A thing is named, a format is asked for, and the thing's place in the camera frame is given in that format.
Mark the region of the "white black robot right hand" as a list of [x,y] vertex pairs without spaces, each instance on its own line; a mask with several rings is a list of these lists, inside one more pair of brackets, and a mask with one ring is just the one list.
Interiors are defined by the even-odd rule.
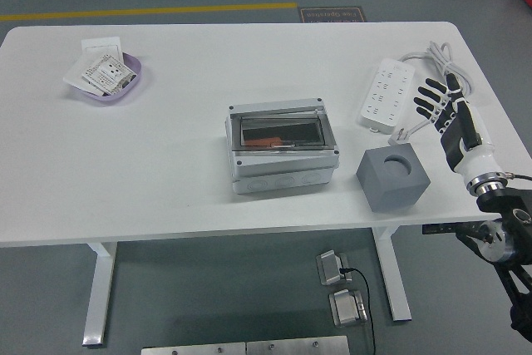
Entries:
[[485,174],[500,174],[495,147],[479,112],[463,95],[453,74],[446,84],[431,78],[418,88],[416,112],[424,116],[440,134],[440,143],[451,170],[462,175],[466,186]]

